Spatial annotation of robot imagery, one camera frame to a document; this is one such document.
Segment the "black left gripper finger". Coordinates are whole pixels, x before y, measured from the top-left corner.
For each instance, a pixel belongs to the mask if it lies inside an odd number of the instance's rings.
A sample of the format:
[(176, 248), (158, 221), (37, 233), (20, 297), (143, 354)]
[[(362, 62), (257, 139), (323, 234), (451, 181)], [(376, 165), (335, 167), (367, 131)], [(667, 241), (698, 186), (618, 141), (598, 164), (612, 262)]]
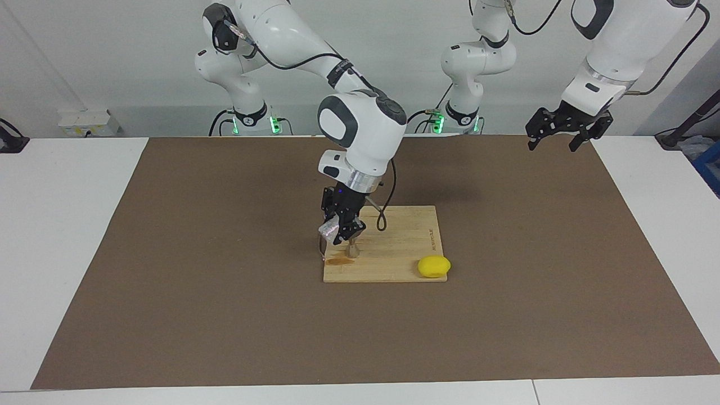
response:
[(556, 113), (540, 107), (525, 124), (525, 133), (529, 139), (528, 147), (534, 151), (540, 141), (558, 132), (556, 125)]
[(569, 151), (574, 153), (578, 151), (579, 147), (590, 140), (600, 139), (613, 122), (614, 117), (612, 113), (604, 112), (592, 124), (579, 124), (577, 128), (578, 133), (574, 136), (573, 140), (569, 142)]

